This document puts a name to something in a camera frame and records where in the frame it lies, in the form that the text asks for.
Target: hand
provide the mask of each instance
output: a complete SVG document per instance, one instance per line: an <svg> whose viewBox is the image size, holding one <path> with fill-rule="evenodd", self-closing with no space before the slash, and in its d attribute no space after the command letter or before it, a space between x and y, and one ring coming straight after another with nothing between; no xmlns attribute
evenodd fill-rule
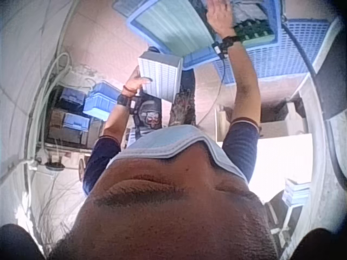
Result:
<svg viewBox="0 0 347 260"><path fill-rule="evenodd" d="M207 20L212 28L224 39L235 36L233 11L230 0L207 0Z"/></svg>
<svg viewBox="0 0 347 260"><path fill-rule="evenodd" d="M121 93L125 96L132 98L136 95L137 90L141 89L142 84L147 84L150 82L152 82L151 79L148 79L147 77L140 77L140 69L139 66L137 66L134 72L131 74L128 81L125 83L125 87L128 90L123 88Z"/></svg>

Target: wrist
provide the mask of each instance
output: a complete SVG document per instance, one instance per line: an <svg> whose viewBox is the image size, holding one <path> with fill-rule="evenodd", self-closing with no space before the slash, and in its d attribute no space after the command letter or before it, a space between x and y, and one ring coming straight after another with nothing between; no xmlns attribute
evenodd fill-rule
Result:
<svg viewBox="0 0 347 260"><path fill-rule="evenodd" d="M235 30L234 30L233 28L230 28L230 29L228 29L228 30L225 30L225 31L219 33L219 36L220 36L222 39L224 39L224 38L226 38L226 37L228 37L228 36L233 37L233 36L236 36L236 32L235 32Z"/></svg>
<svg viewBox="0 0 347 260"><path fill-rule="evenodd" d="M128 98L132 98L132 97L134 97L137 94L137 92L131 91L126 86L123 86L123 90L121 91L121 94L124 95L124 96L127 96Z"/></svg>

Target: shirt cuff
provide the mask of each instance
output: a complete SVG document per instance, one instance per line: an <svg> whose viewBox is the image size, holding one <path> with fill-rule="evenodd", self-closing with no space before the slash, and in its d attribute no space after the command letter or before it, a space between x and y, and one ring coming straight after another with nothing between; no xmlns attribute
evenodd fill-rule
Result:
<svg viewBox="0 0 347 260"><path fill-rule="evenodd" d="M258 133L260 132L260 127L258 126L258 124L250 118L236 118L234 121L231 122L230 127L236 123L241 123L241 122L251 124L252 126L254 126L256 128Z"/></svg>

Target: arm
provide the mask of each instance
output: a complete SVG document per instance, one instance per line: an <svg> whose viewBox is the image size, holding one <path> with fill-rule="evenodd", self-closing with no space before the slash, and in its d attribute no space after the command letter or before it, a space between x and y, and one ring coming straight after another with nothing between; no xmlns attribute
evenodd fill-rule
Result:
<svg viewBox="0 0 347 260"><path fill-rule="evenodd" d="M235 36L229 0L208 0L208 21L222 39ZM223 142L228 158L241 170L248 182L252 178L258 143L261 98L253 65L240 42L228 49L237 91L232 125Z"/></svg>
<svg viewBox="0 0 347 260"><path fill-rule="evenodd" d="M235 36L233 14L229 0L208 0L208 21L213 29L225 38ZM235 75L237 91L232 121L248 118L260 124L261 97L258 79L248 54L241 42L228 49Z"/></svg>
<svg viewBox="0 0 347 260"><path fill-rule="evenodd" d="M131 98L141 85L147 82L148 79L139 78L139 70L136 68L127 81L122 94ZM83 190L86 195L91 192L110 160L121 151L120 143L129 120L129 114L127 107L116 105L108 117L104 134L95 144L86 166L83 177Z"/></svg>
<svg viewBox="0 0 347 260"><path fill-rule="evenodd" d="M139 77L139 74L139 67L137 67L125 84L125 88L121 92L122 95L132 98L142 84L150 81L149 79ZM113 137L118 140L118 143L121 143L129 120L129 114L127 107L116 105L105 124L104 135Z"/></svg>

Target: black wristwatch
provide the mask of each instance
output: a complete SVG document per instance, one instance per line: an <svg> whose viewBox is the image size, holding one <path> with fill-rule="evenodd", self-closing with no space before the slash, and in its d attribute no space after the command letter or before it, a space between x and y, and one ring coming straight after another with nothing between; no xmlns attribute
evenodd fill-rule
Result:
<svg viewBox="0 0 347 260"><path fill-rule="evenodd" d="M228 36L223 39L221 44L222 52L224 54L228 53L228 48L233 46L235 42L240 42L240 38L238 36Z"/></svg>
<svg viewBox="0 0 347 260"><path fill-rule="evenodd" d="M117 104L130 108L131 107L131 98L128 96L125 96L123 94L120 94L117 98Z"/></svg>

